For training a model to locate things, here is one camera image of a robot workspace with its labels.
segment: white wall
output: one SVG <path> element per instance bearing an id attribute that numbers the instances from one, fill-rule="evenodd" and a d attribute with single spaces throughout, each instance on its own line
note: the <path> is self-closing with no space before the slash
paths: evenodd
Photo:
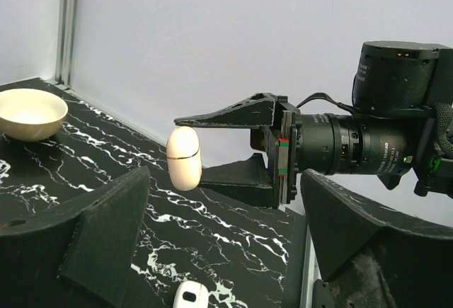
<path id="1" fill-rule="evenodd" d="M 55 72 L 59 0 L 0 0 L 0 84 Z"/>
<path id="2" fill-rule="evenodd" d="M 256 92 L 297 103 L 316 91 L 349 103 L 362 43 L 453 45 L 452 0 L 79 0 L 76 92 L 165 140 L 173 119 Z M 306 112 L 330 112 L 322 102 Z M 248 132 L 200 130 L 204 162 L 250 156 Z M 453 200 L 386 191 L 373 176 L 335 176 L 397 210 L 453 226 Z"/>

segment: robotic arm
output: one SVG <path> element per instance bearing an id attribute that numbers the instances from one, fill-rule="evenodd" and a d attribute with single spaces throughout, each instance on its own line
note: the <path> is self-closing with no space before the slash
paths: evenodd
<path id="1" fill-rule="evenodd" d="M 323 99 L 350 115 L 302 114 Z M 352 105 L 315 93 L 298 106 L 257 93 L 215 113 L 178 118 L 186 127 L 249 129 L 255 153 L 245 161 L 203 169 L 199 186 L 258 207 L 277 208 L 297 194 L 296 175 L 313 169 L 377 175 L 394 189 L 414 169 L 414 193 L 453 197 L 453 49 L 414 42 L 366 42 Z"/>

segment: cream bowl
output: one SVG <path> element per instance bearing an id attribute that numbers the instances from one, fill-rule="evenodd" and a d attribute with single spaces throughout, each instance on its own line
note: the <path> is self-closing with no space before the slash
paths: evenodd
<path id="1" fill-rule="evenodd" d="M 68 105 L 53 93 L 35 89 L 0 92 L 0 130 L 23 142 L 38 142 L 58 132 Z"/>

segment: black marble tabletop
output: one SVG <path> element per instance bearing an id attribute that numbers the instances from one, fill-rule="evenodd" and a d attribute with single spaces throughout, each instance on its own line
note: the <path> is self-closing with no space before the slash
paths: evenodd
<path id="1" fill-rule="evenodd" d="M 298 307 L 305 220 L 208 190 L 179 193 L 165 148 L 73 95 L 31 79 L 0 86 L 62 97 L 69 114 L 48 140 L 0 137 L 0 224 L 99 188 L 138 166 L 151 189 L 123 307 L 171 307 L 184 280 L 204 283 L 211 307 Z"/>

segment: bowl rim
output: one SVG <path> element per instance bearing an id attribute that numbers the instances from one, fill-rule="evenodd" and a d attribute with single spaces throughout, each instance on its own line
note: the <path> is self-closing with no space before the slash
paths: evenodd
<path id="1" fill-rule="evenodd" d="M 54 94 L 52 92 L 49 92 L 49 91 L 44 91 L 44 90 L 40 90 L 40 89 L 29 89 L 29 88 L 9 89 L 9 90 L 5 90 L 5 91 L 0 91 L 0 97 L 1 97 L 2 94 L 8 93 L 8 92 L 14 92 L 14 91 L 16 91 L 16 92 L 17 91 L 26 91 L 26 92 L 36 92 L 36 93 L 47 93 L 48 95 L 50 95 L 52 97 L 55 97 L 55 98 L 57 98 L 60 101 L 60 103 L 63 105 L 63 109 L 64 109 L 63 114 L 61 116 L 59 116 L 58 118 L 56 118 L 54 120 L 51 120 L 51 121 L 34 122 L 34 123 L 21 122 L 21 121 L 17 121 L 17 120 L 11 120 L 11 119 L 5 118 L 5 117 L 0 115 L 0 118 L 2 120 L 6 120 L 8 122 L 13 122 L 15 124 L 22 124 L 22 125 L 44 125 L 44 124 L 51 124 L 51 123 L 63 120 L 63 119 L 65 119 L 65 117 L 68 114 L 69 107 L 68 107 L 67 102 L 62 97 L 59 97 L 56 94 Z"/>

